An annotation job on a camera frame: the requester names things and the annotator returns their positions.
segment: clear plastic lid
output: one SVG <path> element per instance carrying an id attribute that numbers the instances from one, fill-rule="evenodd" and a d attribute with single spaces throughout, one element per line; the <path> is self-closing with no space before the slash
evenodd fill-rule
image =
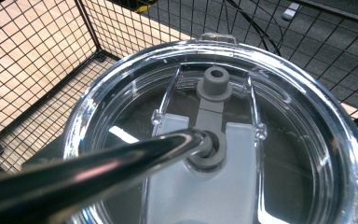
<path id="1" fill-rule="evenodd" d="M 358 223 L 358 131 L 295 65 L 229 35 L 127 57 L 83 94 L 66 159 L 198 128 L 213 152 L 178 162 L 72 220 Z"/>

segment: metal grid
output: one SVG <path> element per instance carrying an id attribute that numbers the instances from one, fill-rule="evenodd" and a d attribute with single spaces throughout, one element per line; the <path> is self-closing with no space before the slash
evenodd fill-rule
<path id="1" fill-rule="evenodd" d="M 284 0 L 159 0 L 142 14 L 121 7 L 127 1 L 120 6 L 105 0 L 0 2 L 4 171 L 18 172 L 62 132 L 80 93 L 114 63 L 92 61 L 100 52 L 122 58 L 206 32 L 233 34 L 282 55 L 358 118 L 358 21 L 306 6 L 285 21 L 290 2 Z"/>

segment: black wire rack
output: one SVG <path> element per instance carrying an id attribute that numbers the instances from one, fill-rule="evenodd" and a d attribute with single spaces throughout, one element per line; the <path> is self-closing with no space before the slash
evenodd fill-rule
<path id="1" fill-rule="evenodd" d="M 0 1 L 0 174 L 57 138 L 81 92 L 115 61 L 207 32 L 303 68 L 358 124 L 358 14 L 297 2 L 287 20 L 285 0 Z"/>

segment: wire basket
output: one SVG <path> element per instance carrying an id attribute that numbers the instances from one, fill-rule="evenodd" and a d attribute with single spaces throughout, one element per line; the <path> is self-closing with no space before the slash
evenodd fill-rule
<path id="1" fill-rule="evenodd" d="M 288 8 L 291 20 L 282 17 Z M 81 93 L 115 61 L 207 32 L 232 34 L 303 68 L 358 124 L 358 16 L 350 13 L 283 0 L 7 0 L 0 1 L 0 173 L 18 172 L 59 137 Z"/>

